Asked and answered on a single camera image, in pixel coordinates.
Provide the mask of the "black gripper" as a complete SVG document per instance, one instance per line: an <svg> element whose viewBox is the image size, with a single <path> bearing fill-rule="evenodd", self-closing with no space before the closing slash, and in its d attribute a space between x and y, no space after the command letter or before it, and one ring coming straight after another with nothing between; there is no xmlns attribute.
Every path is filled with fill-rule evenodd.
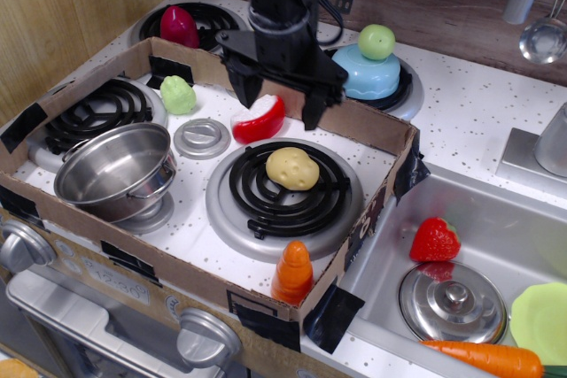
<svg viewBox="0 0 567 378"><path fill-rule="evenodd" d="M327 108L341 104L347 72L317 40L317 22L251 21L250 30L222 30L216 36L221 61L239 102L250 109L265 80L305 95L305 130L317 128Z"/></svg>

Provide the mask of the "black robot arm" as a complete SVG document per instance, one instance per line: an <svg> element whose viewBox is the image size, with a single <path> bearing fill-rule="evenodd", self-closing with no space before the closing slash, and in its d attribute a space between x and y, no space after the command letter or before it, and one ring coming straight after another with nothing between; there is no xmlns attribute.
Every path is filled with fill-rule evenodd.
<svg viewBox="0 0 567 378"><path fill-rule="evenodd" d="M244 107L256 101L265 80L277 82L304 94L301 119L312 130L327 108L342 102L348 73L317 39L321 8L334 10L329 0L250 0L251 30L217 34L221 61Z"/></svg>

